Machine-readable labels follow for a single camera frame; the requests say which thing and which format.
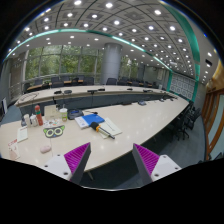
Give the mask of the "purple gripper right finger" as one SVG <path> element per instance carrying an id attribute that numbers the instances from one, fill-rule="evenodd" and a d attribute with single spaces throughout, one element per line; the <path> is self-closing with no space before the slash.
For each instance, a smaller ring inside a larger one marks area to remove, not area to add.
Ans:
<path id="1" fill-rule="evenodd" d="M 159 156 L 138 144 L 133 144 L 132 153 L 144 185 L 181 169 L 168 155 Z"/>

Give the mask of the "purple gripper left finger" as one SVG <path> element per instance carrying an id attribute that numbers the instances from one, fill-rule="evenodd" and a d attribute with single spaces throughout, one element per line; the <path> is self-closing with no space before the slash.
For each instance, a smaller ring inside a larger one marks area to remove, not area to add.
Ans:
<path id="1" fill-rule="evenodd" d="M 89 156 L 91 144 L 81 145 L 66 154 L 57 154 L 43 165 L 43 169 L 63 179 L 79 184 Z"/>

